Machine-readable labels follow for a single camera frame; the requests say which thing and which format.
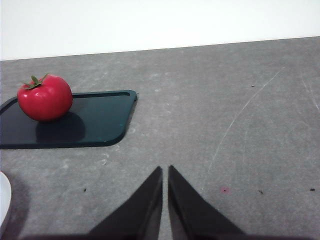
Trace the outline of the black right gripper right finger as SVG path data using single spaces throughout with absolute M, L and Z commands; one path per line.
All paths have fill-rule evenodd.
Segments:
M 188 237 L 245 237 L 246 233 L 210 205 L 173 166 L 168 168 L 168 203 Z

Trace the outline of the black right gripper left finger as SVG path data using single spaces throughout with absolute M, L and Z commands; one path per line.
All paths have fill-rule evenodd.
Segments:
M 92 237 L 158 237 L 163 208 L 163 170 L 156 167 L 140 187 L 96 225 Z

